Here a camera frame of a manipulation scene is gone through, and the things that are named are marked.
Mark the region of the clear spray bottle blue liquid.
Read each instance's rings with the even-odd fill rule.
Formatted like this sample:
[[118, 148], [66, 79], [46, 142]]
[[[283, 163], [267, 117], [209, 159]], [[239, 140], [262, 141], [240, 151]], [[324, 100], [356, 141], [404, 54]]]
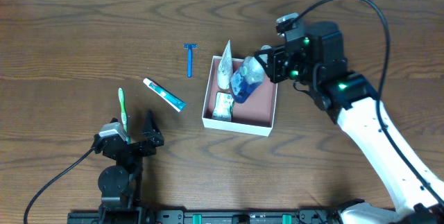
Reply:
[[236, 103], [245, 103], [268, 77], [266, 70], [254, 68], [254, 58], [255, 56], [246, 57], [230, 79], [232, 97]]

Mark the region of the white cream tube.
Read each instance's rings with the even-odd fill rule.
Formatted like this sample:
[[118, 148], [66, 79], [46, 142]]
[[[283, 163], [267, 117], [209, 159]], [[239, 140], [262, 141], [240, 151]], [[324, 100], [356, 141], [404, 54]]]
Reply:
[[217, 69], [217, 84], [220, 89], [228, 90], [230, 88], [230, 79], [233, 75], [231, 43], [225, 46], [221, 61]]

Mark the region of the green white soap pack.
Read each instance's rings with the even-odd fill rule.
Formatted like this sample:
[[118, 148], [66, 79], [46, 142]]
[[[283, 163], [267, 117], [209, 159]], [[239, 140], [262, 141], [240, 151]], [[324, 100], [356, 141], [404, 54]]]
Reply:
[[231, 121], [234, 109], [234, 99], [231, 94], [218, 92], [216, 104], [212, 113], [212, 119], [218, 121]]

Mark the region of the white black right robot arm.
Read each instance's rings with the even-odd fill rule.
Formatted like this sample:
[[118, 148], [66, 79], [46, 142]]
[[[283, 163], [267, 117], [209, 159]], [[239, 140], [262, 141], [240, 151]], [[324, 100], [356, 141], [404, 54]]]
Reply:
[[348, 69], [337, 24], [306, 26], [291, 14], [277, 19], [276, 30], [285, 43], [255, 53], [270, 81], [308, 86], [305, 93], [358, 145], [394, 204], [387, 210], [354, 200], [335, 209], [329, 223], [442, 223], [443, 181], [396, 129], [373, 86]]

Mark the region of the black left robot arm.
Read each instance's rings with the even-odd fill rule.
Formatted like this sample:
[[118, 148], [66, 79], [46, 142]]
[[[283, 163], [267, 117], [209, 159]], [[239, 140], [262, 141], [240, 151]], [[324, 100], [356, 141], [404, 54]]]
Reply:
[[117, 119], [105, 124], [94, 136], [96, 154], [115, 161], [98, 178], [101, 191], [99, 223], [154, 223], [155, 214], [141, 203], [143, 159], [155, 155], [164, 145], [152, 111], [148, 111], [142, 128], [144, 140], [129, 144], [128, 133]]

